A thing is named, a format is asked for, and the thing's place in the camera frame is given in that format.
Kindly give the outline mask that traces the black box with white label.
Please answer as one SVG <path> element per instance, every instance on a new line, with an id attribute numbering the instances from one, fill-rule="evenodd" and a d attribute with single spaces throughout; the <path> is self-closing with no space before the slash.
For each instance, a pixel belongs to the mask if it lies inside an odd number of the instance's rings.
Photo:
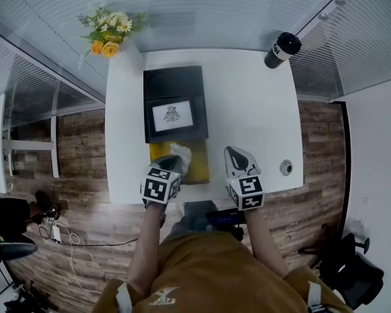
<path id="1" fill-rule="evenodd" d="M 170 144 L 192 152 L 187 185 L 210 182 L 207 111 L 200 66 L 161 68 L 143 73 L 145 142 L 150 159 L 170 154 Z"/>

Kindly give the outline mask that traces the person's jeans legs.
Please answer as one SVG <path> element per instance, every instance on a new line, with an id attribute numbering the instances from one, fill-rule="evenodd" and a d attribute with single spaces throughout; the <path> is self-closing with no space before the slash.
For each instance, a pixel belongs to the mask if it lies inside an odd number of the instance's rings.
<path id="1" fill-rule="evenodd" d="M 179 207 L 183 211 L 183 216 L 179 222 L 173 225 L 169 234 L 170 237 L 177 237 L 189 233 L 217 231 L 206 216 L 207 213 L 218 210 L 213 201 L 184 202 Z"/>

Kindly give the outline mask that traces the white vase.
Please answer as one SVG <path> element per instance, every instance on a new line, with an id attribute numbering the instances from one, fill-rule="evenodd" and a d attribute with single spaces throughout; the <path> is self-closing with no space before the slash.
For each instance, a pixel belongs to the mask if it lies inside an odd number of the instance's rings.
<path id="1" fill-rule="evenodd" d="M 136 76 L 143 75 L 145 58 L 133 40 L 125 40 L 119 45 L 117 54 L 109 62 L 108 79 L 115 73 L 116 68 Z"/>

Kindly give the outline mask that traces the black waist device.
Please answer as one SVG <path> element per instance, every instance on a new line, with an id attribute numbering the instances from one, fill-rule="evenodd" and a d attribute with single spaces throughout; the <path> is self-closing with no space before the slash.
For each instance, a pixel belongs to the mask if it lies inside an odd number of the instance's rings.
<path id="1" fill-rule="evenodd" d="M 237 208 L 211 211 L 206 218 L 218 231 L 226 231 L 238 241 L 243 240 L 244 230 L 241 225 L 246 224 L 244 213 Z"/>

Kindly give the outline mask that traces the person's right forearm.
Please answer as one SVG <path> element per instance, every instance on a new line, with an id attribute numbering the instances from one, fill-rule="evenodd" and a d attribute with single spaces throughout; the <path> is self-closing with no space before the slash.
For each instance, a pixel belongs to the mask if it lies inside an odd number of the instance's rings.
<path id="1" fill-rule="evenodd" d="M 253 255 L 280 278 L 284 278 L 289 269 L 272 237 L 268 222 L 259 209 L 244 212 Z"/>

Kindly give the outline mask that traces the yellow and white flower bouquet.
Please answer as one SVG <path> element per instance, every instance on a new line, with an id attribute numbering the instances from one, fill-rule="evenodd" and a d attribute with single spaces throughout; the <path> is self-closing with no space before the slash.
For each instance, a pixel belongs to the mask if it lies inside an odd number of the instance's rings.
<path id="1" fill-rule="evenodd" d="M 91 29 L 88 35 L 80 36 L 89 47 L 80 57 L 79 66 L 89 54 L 106 59 L 115 57 L 120 52 L 121 44 L 147 24 L 145 13 L 129 17 L 124 12 L 110 12 L 106 7 L 98 7 L 91 15 L 80 14 L 77 19 L 82 26 Z"/>

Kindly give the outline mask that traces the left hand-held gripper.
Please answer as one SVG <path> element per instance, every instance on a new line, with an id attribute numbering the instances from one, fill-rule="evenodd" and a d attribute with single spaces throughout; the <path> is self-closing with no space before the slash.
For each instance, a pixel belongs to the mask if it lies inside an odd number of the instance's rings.
<path id="1" fill-rule="evenodd" d="M 140 194 L 145 207 L 152 203 L 167 205 L 180 190 L 182 158 L 179 155 L 161 156 L 152 161 L 141 180 Z"/>

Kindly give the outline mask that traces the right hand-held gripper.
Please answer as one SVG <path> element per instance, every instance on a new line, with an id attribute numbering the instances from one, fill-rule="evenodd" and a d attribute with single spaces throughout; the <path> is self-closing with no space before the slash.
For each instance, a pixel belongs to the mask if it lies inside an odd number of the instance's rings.
<path id="1" fill-rule="evenodd" d="M 252 154 L 241 148 L 224 149 L 226 189 L 239 211 L 262 207 L 265 191 L 261 184 L 261 170 Z"/>

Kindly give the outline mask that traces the person's left forearm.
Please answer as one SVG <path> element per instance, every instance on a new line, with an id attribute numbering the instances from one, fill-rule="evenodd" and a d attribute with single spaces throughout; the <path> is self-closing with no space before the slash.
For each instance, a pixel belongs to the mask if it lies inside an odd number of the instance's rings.
<path id="1" fill-rule="evenodd" d="M 151 203 L 145 211 L 139 237 L 128 270 L 128 285 L 142 297 L 148 297 L 158 275 L 160 223 L 164 205 Z"/>

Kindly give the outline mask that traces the black office chair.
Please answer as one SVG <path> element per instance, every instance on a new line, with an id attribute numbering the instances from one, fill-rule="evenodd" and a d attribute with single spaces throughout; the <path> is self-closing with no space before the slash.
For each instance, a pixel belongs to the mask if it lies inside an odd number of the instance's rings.
<path id="1" fill-rule="evenodd" d="M 316 246 L 302 247 L 298 253 L 317 257 L 311 268 L 318 269 L 320 279 L 336 290 L 350 308 L 355 310 L 370 304 L 384 286 L 384 271 L 356 251 L 363 248 L 367 253 L 370 240 L 359 243 L 353 233 L 340 238 L 331 234 L 327 224 L 321 228 L 324 240 Z"/>

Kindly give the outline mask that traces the black drinking bottle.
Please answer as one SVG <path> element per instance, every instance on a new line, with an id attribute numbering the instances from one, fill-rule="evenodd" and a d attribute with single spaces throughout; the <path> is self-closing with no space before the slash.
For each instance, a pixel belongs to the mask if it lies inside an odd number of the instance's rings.
<path id="1" fill-rule="evenodd" d="M 276 39 L 270 51 L 264 58 L 267 67 L 275 69 L 283 62 L 296 55 L 302 47 L 302 43 L 295 35 L 283 32 Z"/>

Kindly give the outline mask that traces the person's brown shirt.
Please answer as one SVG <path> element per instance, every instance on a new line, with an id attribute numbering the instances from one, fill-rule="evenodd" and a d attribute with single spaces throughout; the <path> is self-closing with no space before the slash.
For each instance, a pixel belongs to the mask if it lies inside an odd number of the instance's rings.
<path id="1" fill-rule="evenodd" d="M 164 241 L 149 294 L 127 285 L 130 313 L 309 313 L 318 285 L 323 313 L 354 313 L 307 266 L 281 278 L 227 233 L 192 233 Z"/>

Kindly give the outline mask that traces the white table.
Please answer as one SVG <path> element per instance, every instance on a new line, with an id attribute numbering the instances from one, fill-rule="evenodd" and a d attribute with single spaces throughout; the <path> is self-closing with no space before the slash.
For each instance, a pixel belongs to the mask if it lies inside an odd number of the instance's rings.
<path id="1" fill-rule="evenodd" d="M 199 65 L 203 72 L 210 182 L 182 185 L 178 201 L 222 200 L 224 149 L 239 147 L 254 156 L 268 193 L 303 184 L 303 155 L 297 94 L 289 63 L 270 69 L 263 53 L 246 50 L 189 49 L 144 54 L 148 70 Z M 139 204 L 139 187 L 149 165 L 145 143 L 143 76 L 116 68 L 107 81 L 105 150 L 109 200 Z M 293 172 L 283 176 L 289 159 Z"/>

